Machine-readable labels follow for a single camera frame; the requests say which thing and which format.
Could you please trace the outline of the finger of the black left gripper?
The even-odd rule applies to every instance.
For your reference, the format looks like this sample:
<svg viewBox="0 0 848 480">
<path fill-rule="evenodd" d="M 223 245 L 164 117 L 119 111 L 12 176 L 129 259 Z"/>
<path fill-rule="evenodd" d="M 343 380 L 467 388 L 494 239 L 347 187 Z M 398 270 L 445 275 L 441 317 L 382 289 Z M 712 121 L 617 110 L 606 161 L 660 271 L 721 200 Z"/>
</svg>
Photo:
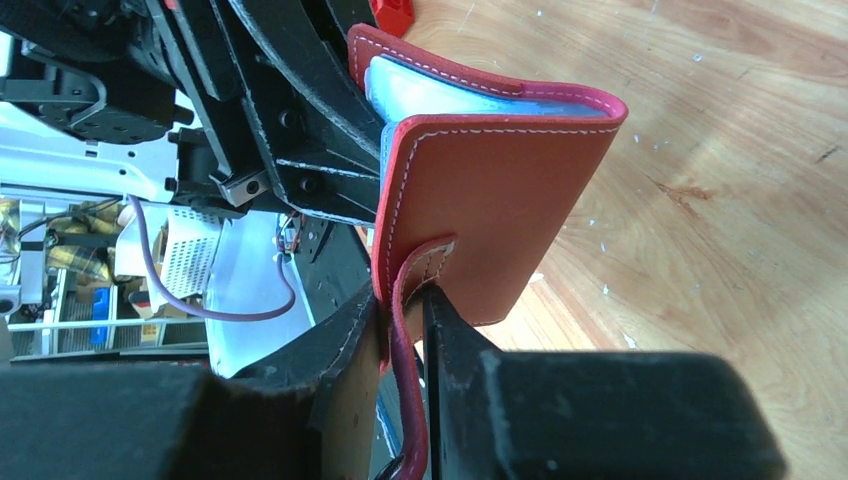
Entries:
<svg viewBox="0 0 848 480">
<path fill-rule="evenodd" d="M 233 1 L 259 52 L 245 82 L 278 198 L 311 216 L 371 226 L 384 126 L 349 73 L 348 31 L 366 1 Z"/>
</svg>

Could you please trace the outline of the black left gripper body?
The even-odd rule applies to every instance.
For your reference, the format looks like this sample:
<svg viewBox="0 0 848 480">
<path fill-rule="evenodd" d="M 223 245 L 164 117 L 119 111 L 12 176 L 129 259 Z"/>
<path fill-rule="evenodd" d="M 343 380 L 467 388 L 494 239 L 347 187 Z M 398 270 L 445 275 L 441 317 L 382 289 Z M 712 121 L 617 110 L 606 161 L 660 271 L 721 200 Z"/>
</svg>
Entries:
<svg viewBox="0 0 848 480">
<path fill-rule="evenodd" d="M 234 42 L 243 28 L 227 1 L 122 1 L 137 67 L 183 94 L 177 173 L 165 181 L 183 206 L 276 206 L 245 110 Z"/>
</svg>

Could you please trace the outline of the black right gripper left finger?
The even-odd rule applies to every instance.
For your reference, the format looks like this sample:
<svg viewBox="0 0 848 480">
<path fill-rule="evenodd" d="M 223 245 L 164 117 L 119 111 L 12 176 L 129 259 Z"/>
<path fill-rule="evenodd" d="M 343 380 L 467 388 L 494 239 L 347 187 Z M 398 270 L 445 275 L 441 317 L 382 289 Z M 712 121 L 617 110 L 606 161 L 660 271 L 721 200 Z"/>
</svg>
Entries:
<svg viewBox="0 0 848 480">
<path fill-rule="evenodd" d="M 370 285 L 225 379 L 167 363 L 1 373 L 5 479 L 365 479 L 379 382 Z"/>
</svg>

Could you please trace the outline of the red leather card holder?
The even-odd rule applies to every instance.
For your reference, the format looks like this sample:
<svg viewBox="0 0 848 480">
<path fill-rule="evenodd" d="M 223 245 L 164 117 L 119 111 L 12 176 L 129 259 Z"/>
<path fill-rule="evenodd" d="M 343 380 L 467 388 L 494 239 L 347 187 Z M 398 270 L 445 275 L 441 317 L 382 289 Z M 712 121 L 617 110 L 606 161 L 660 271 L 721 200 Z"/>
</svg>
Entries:
<svg viewBox="0 0 848 480">
<path fill-rule="evenodd" d="M 349 72 L 385 121 L 371 251 L 381 366 L 400 397 L 390 479 L 419 479 L 429 438 L 415 362 L 413 297 L 440 287 L 474 326 L 505 318 L 628 115 L 614 94 L 504 77 L 367 24 Z"/>
</svg>

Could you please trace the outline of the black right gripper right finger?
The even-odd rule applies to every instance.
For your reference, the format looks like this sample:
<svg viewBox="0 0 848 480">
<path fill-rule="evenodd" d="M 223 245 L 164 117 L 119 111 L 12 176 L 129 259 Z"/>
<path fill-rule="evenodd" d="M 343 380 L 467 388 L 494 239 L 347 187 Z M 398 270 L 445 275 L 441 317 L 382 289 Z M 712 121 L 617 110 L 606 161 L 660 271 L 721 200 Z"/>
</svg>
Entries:
<svg viewBox="0 0 848 480">
<path fill-rule="evenodd" d="M 778 442 L 725 360 L 504 351 L 438 287 L 421 296 L 436 479 L 782 479 Z"/>
</svg>

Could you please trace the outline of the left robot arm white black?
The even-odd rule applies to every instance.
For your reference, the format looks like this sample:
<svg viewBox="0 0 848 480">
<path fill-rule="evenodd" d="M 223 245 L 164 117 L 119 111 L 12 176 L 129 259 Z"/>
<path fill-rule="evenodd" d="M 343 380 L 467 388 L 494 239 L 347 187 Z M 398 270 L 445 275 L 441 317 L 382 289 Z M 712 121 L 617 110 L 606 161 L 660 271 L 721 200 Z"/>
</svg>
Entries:
<svg viewBox="0 0 848 480">
<path fill-rule="evenodd" d="M 351 78 L 365 1 L 5 1 L 1 97 L 78 139 L 167 139 L 171 204 L 370 225 L 383 121 Z"/>
</svg>

